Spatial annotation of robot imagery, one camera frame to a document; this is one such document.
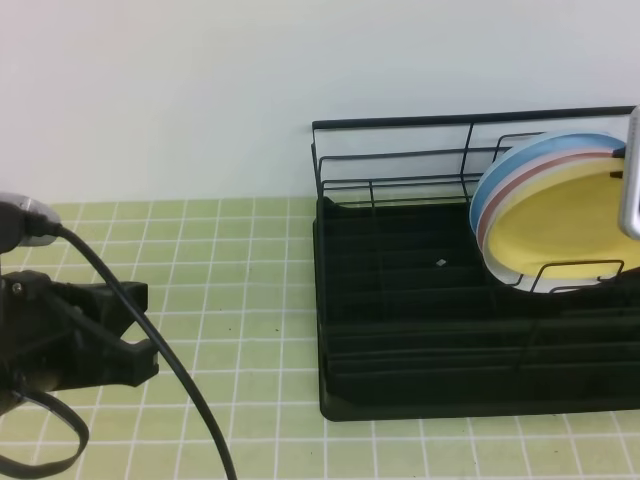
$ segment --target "stack of plates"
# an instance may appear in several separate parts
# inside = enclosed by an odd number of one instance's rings
[[[593,285],[640,266],[640,245],[618,228],[624,142],[606,133],[538,135],[483,175],[469,220],[491,273],[536,292]],[[587,262],[549,266],[550,263]]]

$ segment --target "black cable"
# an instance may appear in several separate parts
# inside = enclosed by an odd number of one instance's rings
[[[162,354],[164,359],[167,361],[171,369],[174,371],[180,383],[184,386],[185,390],[191,397],[193,404],[198,409],[200,416],[204,420],[204,423],[207,425],[209,432],[211,433],[211,437],[218,448],[218,453],[220,454],[220,459],[222,460],[222,465],[224,466],[224,471],[227,475],[228,480],[237,480],[237,475],[235,471],[235,467],[233,466],[233,460],[231,459],[231,454],[229,453],[229,448],[227,447],[227,443],[225,442],[224,435],[220,431],[220,427],[218,426],[207,402],[205,401],[202,393],[198,390],[195,382],[187,372],[184,365],[180,362],[178,357],[171,347],[166,342],[160,332],[153,326],[153,324],[149,321],[149,319],[145,316],[144,312],[138,307],[138,305],[129,297],[127,292],[124,290],[118,279],[115,277],[113,272],[105,265],[102,259],[91,249],[89,245],[87,245],[79,236],[73,233],[71,230],[63,227],[62,225],[55,225],[54,227],[55,235],[67,240],[71,245],[73,245],[86,259],[87,261],[96,269],[96,271],[100,274],[100,276],[104,279],[106,284],[113,290],[116,296],[120,299],[120,301],[124,304],[124,306],[129,310],[129,312],[133,315],[136,322],[144,333],[151,339],[151,341],[158,347],[158,351]]]

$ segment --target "countertop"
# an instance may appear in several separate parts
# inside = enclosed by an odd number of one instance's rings
[[[122,280],[210,402],[252,478],[640,478],[640,411],[332,423],[318,409],[313,198],[57,205]],[[2,257],[71,282],[97,278],[63,242]],[[143,338],[132,327],[125,338]],[[90,426],[59,479],[218,479],[215,448],[162,363],[133,389],[59,393]],[[46,462],[72,433],[35,407],[0,417],[0,454]]]

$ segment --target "blue plate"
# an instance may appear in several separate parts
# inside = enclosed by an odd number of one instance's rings
[[[480,215],[493,189],[505,177],[525,163],[542,155],[561,153],[563,151],[584,148],[618,149],[625,146],[622,140],[603,132],[558,131],[537,135],[507,151],[496,160],[482,175],[476,193],[471,200],[469,222],[473,233],[476,233]]]

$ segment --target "black dish rack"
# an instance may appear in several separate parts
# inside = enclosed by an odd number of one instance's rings
[[[489,273],[468,222],[474,184],[511,142],[540,133],[550,122],[624,119],[631,110],[313,122],[320,406],[325,417],[340,421],[640,408],[640,272],[619,273],[574,291],[520,291]],[[357,135],[447,126],[464,129],[462,145],[319,153],[320,132]],[[487,127],[492,133],[480,134],[480,146],[474,146],[474,132]],[[373,137],[362,138],[366,143]],[[472,161],[474,155],[482,158]],[[404,175],[396,168],[399,163],[385,167],[409,158],[435,160],[445,171]],[[323,176],[329,162],[351,165],[360,160],[398,173]],[[390,195],[394,189],[413,194]],[[423,194],[428,189],[431,193]],[[341,201],[330,198],[344,192],[355,194]],[[602,261],[619,264],[619,272],[624,266],[616,259]],[[538,278],[555,265],[543,267]]]

